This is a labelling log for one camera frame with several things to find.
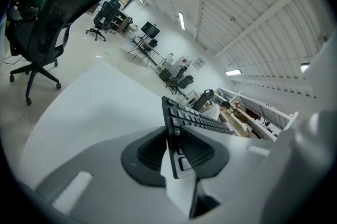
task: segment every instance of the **floor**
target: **floor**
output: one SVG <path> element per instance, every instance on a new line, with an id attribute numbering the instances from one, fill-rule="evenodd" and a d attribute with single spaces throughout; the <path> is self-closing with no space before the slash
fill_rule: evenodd
<path id="1" fill-rule="evenodd" d="M 1 141 L 13 170 L 16 169 L 22 149 L 32 129 L 46 108 L 78 76 L 101 61 L 111 64 L 154 94 L 179 100 L 178 95 L 172 95 L 165 88 L 164 82 L 160 80 L 150 64 L 146 66 L 146 59 L 142 60 L 139 55 L 132 60 L 133 54 L 127 53 L 133 47 L 130 42 L 121 35 L 112 33 L 103 33 L 106 37 L 105 42 L 100 38 L 95 41 L 93 34 L 85 34 L 85 30 L 92 26 L 93 17 L 87 14 L 81 16 L 73 24 L 65 52 L 58 58 L 58 67 L 54 67 L 54 64 L 45 66 L 47 71 L 60 80 L 62 89 L 57 90 L 55 82 L 38 74 L 32 85 L 30 106 L 27 106 L 25 102 L 29 76 L 24 73 L 17 74 L 14 82 L 9 81 L 11 70 L 25 66 L 29 62 L 24 58 L 10 57 L 5 61 L 16 62 L 15 65 L 2 63 L 0 68 Z"/>

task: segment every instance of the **chair armrest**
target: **chair armrest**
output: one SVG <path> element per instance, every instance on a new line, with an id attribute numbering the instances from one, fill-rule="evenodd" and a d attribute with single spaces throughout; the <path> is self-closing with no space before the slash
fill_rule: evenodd
<path id="1" fill-rule="evenodd" d="M 8 8 L 7 12 L 7 18 L 11 22 L 21 22 L 23 21 L 23 18 L 19 11 L 17 11 L 13 6 Z"/>

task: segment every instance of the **wall picture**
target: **wall picture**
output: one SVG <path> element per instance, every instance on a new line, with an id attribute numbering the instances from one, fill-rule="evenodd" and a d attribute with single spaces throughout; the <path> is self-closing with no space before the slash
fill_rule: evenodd
<path id="1" fill-rule="evenodd" d="M 197 69 L 197 70 L 200 70 L 200 68 L 202 66 L 205 65 L 205 62 L 202 60 L 201 57 L 199 57 L 194 63 L 193 63 L 193 66 Z"/>

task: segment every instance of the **white ceiling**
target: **white ceiling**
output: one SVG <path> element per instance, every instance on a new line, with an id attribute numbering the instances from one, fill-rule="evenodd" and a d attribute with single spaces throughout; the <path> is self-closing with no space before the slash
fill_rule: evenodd
<path id="1" fill-rule="evenodd" d="M 214 55 L 233 83 L 315 97 L 300 70 L 334 26 L 324 0 L 145 0 Z"/>

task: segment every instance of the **keyboard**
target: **keyboard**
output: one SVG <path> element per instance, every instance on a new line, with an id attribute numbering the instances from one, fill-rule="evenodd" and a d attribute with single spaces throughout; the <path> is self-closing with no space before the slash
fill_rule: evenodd
<path id="1" fill-rule="evenodd" d="M 231 133 L 221 122 L 204 116 L 189 107 L 183 106 L 165 96 L 162 97 L 163 115 L 168 132 L 170 158 L 173 176 L 183 178 L 193 173 L 192 167 L 180 145 L 180 126 L 195 126 L 218 133 Z"/>

